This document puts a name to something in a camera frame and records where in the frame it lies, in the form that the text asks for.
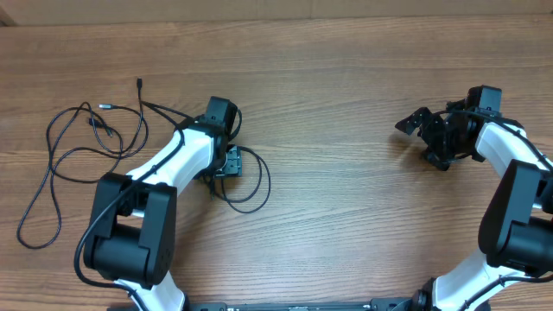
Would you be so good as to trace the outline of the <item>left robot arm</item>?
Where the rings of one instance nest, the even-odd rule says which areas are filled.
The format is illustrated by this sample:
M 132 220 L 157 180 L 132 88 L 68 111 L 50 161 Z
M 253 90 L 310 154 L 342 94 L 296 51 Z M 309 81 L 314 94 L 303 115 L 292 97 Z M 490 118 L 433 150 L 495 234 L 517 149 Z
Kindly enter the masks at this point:
M 210 98 L 206 112 L 175 126 L 170 142 L 126 175 L 108 173 L 97 185 L 90 225 L 74 263 L 126 291 L 137 310 L 186 310 L 188 299 L 171 276 L 179 194 L 200 175 L 227 163 L 238 107 Z

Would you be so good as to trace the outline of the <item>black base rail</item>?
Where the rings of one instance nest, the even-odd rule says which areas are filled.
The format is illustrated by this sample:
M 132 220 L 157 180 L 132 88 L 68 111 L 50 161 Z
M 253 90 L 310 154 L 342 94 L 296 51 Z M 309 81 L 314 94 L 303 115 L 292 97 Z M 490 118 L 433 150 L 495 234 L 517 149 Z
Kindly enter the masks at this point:
M 410 305 L 410 298 L 373 298 L 365 302 L 258 304 L 191 303 L 186 301 L 183 311 L 409 311 Z

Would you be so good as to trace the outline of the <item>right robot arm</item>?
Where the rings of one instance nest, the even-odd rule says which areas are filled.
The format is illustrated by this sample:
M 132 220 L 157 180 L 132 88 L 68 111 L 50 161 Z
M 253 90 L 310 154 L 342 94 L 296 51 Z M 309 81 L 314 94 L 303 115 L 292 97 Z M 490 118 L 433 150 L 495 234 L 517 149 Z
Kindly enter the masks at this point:
M 442 111 L 421 107 L 396 123 L 422 138 L 423 158 L 434 167 L 446 171 L 470 157 L 489 162 L 500 183 L 480 222 L 477 250 L 394 309 L 488 310 L 490 299 L 515 283 L 551 282 L 552 223 L 532 212 L 552 212 L 552 161 L 521 123 L 502 115 L 501 99 L 501 89 L 476 86 Z

